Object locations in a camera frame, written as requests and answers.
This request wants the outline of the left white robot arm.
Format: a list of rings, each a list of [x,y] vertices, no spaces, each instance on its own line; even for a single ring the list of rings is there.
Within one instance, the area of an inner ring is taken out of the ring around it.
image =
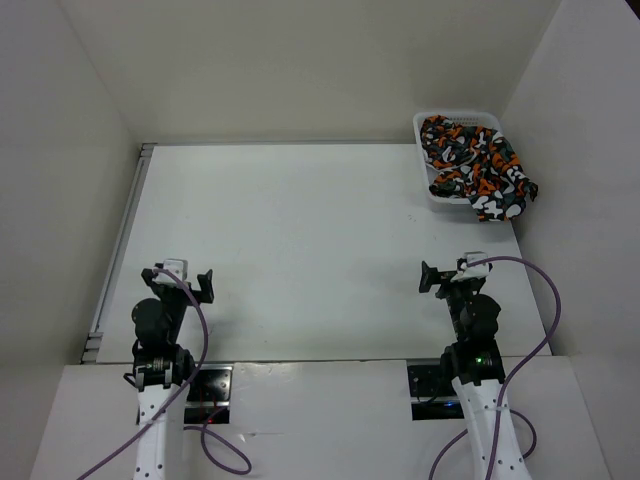
[[[136,342],[133,380],[137,390],[139,434],[136,479],[184,479],[183,428],[186,400],[196,394],[208,347],[196,360],[178,337],[189,307],[204,317],[202,304],[214,301],[211,270],[187,280],[188,262],[166,259],[141,273],[153,296],[131,312]]]

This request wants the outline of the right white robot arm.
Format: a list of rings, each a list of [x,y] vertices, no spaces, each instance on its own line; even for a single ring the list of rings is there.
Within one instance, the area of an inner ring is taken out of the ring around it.
[[[456,341],[446,347],[440,385],[456,393],[471,443],[476,479],[529,479],[506,394],[506,375],[495,339],[499,304],[480,292],[491,271],[483,252],[464,254],[453,270],[422,265],[419,291],[448,307]]]

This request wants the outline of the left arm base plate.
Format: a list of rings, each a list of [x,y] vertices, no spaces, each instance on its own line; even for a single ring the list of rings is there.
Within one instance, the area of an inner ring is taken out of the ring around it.
[[[186,425],[228,424],[233,366],[205,365],[191,383],[187,396]]]

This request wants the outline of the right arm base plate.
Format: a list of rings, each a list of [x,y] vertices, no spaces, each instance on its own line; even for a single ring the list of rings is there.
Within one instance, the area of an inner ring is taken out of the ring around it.
[[[407,378],[413,421],[462,419],[459,399],[446,383],[439,364],[407,364]]]

